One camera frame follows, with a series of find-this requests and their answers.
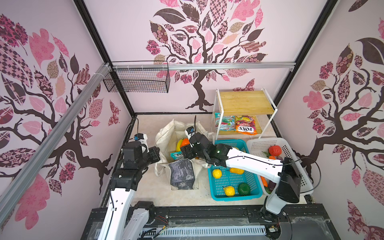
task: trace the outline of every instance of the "yellow lemon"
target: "yellow lemon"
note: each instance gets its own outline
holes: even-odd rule
[[[235,195],[235,188],[232,186],[224,187],[224,193],[227,197],[233,197]]]
[[[213,176],[214,178],[216,178],[216,179],[221,178],[222,175],[223,175],[223,174],[222,174],[222,172],[221,172],[220,169],[215,169],[215,170],[212,171],[212,176]]]

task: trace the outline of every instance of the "snack package in bag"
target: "snack package in bag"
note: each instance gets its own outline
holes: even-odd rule
[[[236,116],[236,132],[246,135],[256,135],[255,119],[250,116]]]

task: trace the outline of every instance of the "toy fruit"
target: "toy fruit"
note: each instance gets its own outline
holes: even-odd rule
[[[184,146],[186,146],[186,145],[188,145],[188,144],[189,144],[189,140],[188,140],[188,138],[185,138],[185,139],[183,139],[183,141],[181,142],[180,147],[184,147]]]
[[[181,146],[181,143],[183,142],[183,139],[180,139],[178,142],[177,142],[177,145],[176,145],[176,152],[180,152],[180,146]]]
[[[231,168],[229,169],[229,172],[242,175],[242,174],[244,173],[244,170],[243,170],[243,169],[238,169],[238,168],[231,167]]]
[[[235,189],[232,186],[224,187],[224,193],[227,197],[233,197],[235,195]]]
[[[271,154],[272,156],[279,156],[281,154],[281,147],[275,145],[275,146],[270,146],[269,149],[268,149],[268,152],[269,154]]]
[[[241,196],[248,196],[251,193],[251,188],[246,183],[240,183],[239,186],[237,186],[237,191]]]
[[[212,176],[216,179],[221,178],[222,175],[223,175],[223,173],[221,172],[220,169],[215,169],[212,171]]]

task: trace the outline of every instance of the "green fruit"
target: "green fruit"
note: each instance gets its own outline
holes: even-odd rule
[[[237,191],[239,192],[240,196],[248,196],[251,193],[251,188],[246,183],[240,183],[237,187]]]

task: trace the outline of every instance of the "snack bag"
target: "snack bag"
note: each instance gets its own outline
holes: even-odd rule
[[[247,135],[256,135],[256,126],[254,118],[250,116],[236,116],[236,132],[247,134]]]
[[[220,121],[220,113],[215,113],[215,129],[217,129],[219,121]],[[223,116],[220,130],[222,131],[235,130],[235,118],[232,116]]]

